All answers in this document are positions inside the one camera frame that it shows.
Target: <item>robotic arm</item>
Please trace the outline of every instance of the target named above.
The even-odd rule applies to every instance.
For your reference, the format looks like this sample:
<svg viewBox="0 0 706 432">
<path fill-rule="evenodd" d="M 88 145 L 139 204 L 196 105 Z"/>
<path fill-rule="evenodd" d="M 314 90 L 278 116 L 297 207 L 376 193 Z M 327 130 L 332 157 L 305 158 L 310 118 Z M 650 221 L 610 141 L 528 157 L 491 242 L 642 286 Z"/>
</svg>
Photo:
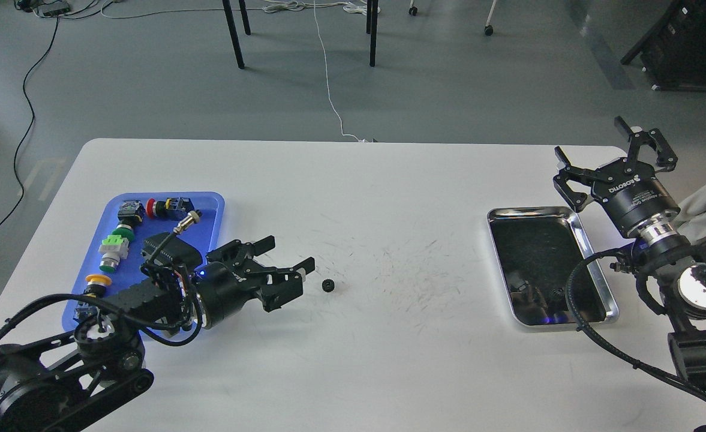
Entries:
<svg viewBox="0 0 706 432">
<path fill-rule="evenodd" d="M 153 374 L 144 368 L 140 332 L 164 344 L 191 341 L 257 298 L 265 311 L 279 309 L 302 295 L 307 258 L 292 268 L 265 267 L 254 257 L 275 247 L 275 239 L 230 241 L 206 255 L 175 237 L 149 238 L 143 255 L 148 279 L 108 298 L 50 295 L 25 307 L 0 331 L 0 338 L 26 317 L 58 301 L 81 301 L 93 314 L 75 331 L 27 345 L 0 345 L 0 431 L 75 432 L 147 391 Z M 169 341 L 151 329 L 177 333 L 194 330 L 183 341 Z M 75 350 L 51 366 L 41 355 L 65 345 Z"/>
<path fill-rule="evenodd" d="M 575 314 L 578 330 L 585 331 L 597 344 L 633 364 L 634 368 L 706 400 L 706 331 L 691 323 L 691 320 L 706 320 L 706 248 L 692 245 L 673 228 L 671 219 L 680 209 L 657 179 L 658 172 L 675 169 L 677 157 L 658 129 L 633 131 L 621 117 L 616 117 L 614 125 L 629 139 L 626 158 L 595 170 L 580 169 L 571 165 L 561 148 L 556 147 L 561 166 L 553 183 L 575 211 L 582 211 L 590 202 L 599 202 L 622 237 L 634 240 L 623 248 L 595 254 L 583 263 L 600 257 L 616 257 L 617 262 L 611 267 L 635 276 L 641 300 L 655 314 L 667 315 L 673 326 L 668 344 L 677 377 L 630 358 L 608 344 L 589 323 L 576 316 L 573 297 L 567 298 L 567 303 Z M 638 161 L 644 145 L 655 151 L 656 169 Z M 569 181 L 589 186 L 590 194 L 573 191 Z M 657 281 L 662 304 L 648 291 L 649 276 Z"/>
</svg>

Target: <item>table leg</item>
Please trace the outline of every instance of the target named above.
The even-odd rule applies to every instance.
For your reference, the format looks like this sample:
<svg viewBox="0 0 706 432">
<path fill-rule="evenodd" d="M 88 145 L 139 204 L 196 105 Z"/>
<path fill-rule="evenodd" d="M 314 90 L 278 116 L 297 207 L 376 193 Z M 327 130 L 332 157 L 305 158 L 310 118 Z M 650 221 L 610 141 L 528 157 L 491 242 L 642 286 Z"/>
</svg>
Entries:
<svg viewBox="0 0 706 432">
<path fill-rule="evenodd" d="M 369 66 L 374 68 L 375 59 L 377 58 L 377 11 L 380 10 L 380 0 L 370 0 L 371 11 L 371 50 L 369 51 Z"/>
<path fill-rule="evenodd" d="M 241 44 L 238 43 L 238 33 L 235 31 L 235 20 L 233 19 L 233 9 L 230 6 L 230 0 L 222 0 L 224 8 L 224 17 L 227 19 L 227 29 L 230 30 L 230 40 L 233 41 L 233 51 L 235 51 L 235 61 L 238 62 L 238 68 L 244 68 L 244 57 L 241 54 Z"/>
<path fill-rule="evenodd" d="M 372 0 L 366 0 L 366 34 L 371 34 L 371 3 Z"/>
<path fill-rule="evenodd" d="M 244 20 L 244 32 L 246 35 L 251 35 L 251 27 L 249 26 L 249 15 L 246 11 L 246 0 L 238 0 L 238 5 L 241 6 L 241 17 Z"/>
</svg>

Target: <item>electrical connector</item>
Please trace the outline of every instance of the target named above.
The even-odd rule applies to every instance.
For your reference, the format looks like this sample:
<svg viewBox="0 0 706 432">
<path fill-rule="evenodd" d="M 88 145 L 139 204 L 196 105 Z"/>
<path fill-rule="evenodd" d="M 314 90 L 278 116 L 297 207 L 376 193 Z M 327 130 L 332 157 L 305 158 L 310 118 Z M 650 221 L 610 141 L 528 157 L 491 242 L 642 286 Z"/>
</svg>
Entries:
<svg viewBox="0 0 706 432">
<path fill-rule="evenodd" d="M 67 0 L 56 0 L 51 3 L 43 3 L 38 6 L 38 14 L 45 17 L 61 16 L 70 12 L 70 4 Z"/>
</svg>

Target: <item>black electrical component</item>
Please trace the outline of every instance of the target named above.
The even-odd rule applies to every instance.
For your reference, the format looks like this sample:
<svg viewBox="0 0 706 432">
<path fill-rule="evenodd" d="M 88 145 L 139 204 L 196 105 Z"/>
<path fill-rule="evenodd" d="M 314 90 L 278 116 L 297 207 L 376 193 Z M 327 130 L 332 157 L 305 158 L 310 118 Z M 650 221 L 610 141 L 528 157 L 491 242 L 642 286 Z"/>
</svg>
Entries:
<svg viewBox="0 0 706 432">
<path fill-rule="evenodd" d="M 142 251 L 140 252 L 142 257 L 147 258 L 151 256 L 168 236 L 168 233 L 156 233 L 156 235 L 145 238 L 145 242 L 142 244 Z M 201 258 L 199 250 L 179 238 L 172 238 L 169 243 L 158 252 L 158 256 L 155 257 L 155 264 L 161 266 L 185 265 L 188 269 L 194 269 L 199 267 L 202 263 L 203 259 Z"/>
</svg>

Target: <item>metal tray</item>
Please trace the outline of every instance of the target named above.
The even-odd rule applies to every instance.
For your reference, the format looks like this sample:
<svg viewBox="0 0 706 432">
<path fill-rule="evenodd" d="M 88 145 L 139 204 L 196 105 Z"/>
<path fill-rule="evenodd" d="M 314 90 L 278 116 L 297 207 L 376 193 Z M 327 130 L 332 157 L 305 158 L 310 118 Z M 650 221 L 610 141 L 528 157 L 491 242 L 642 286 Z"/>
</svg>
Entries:
<svg viewBox="0 0 706 432">
<path fill-rule="evenodd" d="M 528 328 L 574 328 L 563 292 L 575 265 L 593 254 L 567 207 L 495 208 L 487 220 L 515 320 Z M 592 323 L 613 322 L 619 309 L 597 262 L 576 279 L 577 306 Z"/>
</svg>

